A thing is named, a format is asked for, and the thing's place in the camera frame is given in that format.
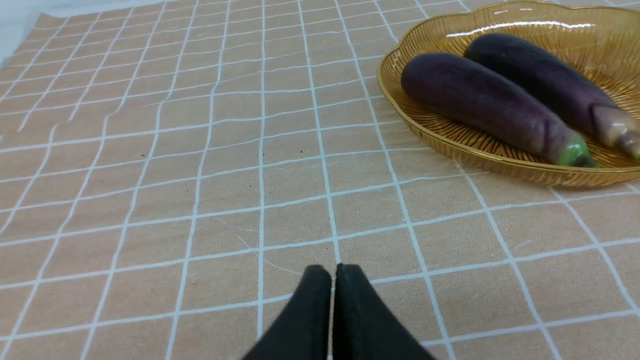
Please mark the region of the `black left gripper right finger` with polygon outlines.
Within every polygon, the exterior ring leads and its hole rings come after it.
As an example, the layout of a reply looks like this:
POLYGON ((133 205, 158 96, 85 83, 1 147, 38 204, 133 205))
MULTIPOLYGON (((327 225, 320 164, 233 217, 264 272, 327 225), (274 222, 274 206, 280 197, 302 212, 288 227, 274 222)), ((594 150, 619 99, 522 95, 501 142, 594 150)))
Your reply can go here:
POLYGON ((334 360, 433 360, 378 296, 357 264, 338 264, 333 306, 334 360))

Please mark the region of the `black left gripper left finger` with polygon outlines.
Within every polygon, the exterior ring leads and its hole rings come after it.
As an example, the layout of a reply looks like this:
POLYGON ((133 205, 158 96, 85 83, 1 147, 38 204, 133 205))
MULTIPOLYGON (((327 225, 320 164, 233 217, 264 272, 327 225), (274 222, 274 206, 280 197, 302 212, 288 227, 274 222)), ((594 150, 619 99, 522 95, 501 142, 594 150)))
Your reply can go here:
POLYGON ((245 360, 326 360, 332 278, 322 265, 309 265, 286 306, 245 360))

